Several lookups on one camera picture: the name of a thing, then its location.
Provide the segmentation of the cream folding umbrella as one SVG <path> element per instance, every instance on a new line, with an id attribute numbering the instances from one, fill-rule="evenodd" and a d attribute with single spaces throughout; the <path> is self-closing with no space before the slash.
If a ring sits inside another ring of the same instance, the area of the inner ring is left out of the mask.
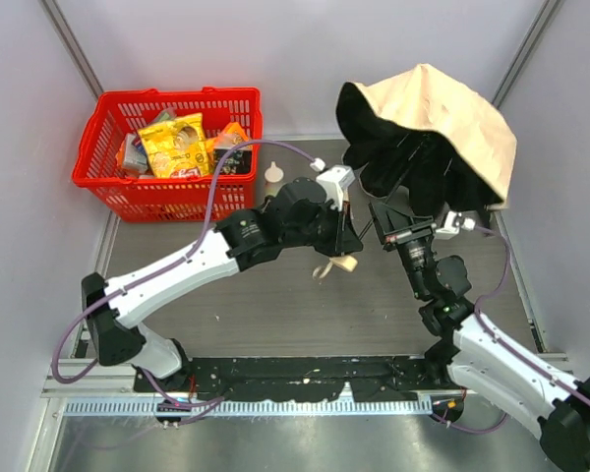
<path id="1" fill-rule="evenodd" d="M 371 199 L 405 189 L 417 216 L 473 212 L 485 227 L 506 207 L 516 137 L 489 100 L 435 66 L 344 83 L 335 117 L 342 162 Z"/>

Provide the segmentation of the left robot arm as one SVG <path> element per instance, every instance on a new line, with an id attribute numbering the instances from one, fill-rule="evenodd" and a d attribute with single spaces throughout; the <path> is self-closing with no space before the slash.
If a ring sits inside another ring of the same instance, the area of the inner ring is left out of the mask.
<path id="1" fill-rule="evenodd" d="M 175 340 L 145 326 L 155 311 L 208 283 L 272 262 L 286 249 L 311 247 L 329 258 L 362 251 L 346 199 L 350 184 L 333 171 L 298 178 L 151 265 L 109 279 L 97 272 L 86 276 L 82 299 L 97 363 L 128 362 L 170 382 L 188 360 Z"/>

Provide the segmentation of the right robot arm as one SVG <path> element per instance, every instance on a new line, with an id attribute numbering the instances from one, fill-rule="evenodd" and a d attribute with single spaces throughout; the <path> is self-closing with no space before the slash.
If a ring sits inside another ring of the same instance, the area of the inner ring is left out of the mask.
<path id="1" fill-rule="evenodd" d="M 400 256 L 424 326 L 439 338 L 425 354 L 433 375 L 472 390 L 516 420 L 562 471 L 590 471 L 590 378 L 577 379 L 521 346 L 470 301 L 464 260 L 438 258 L 437 238 L 490 229 L 449 212 L 442 225 L 383 202 L 369 205 L 383 248 Z"/>

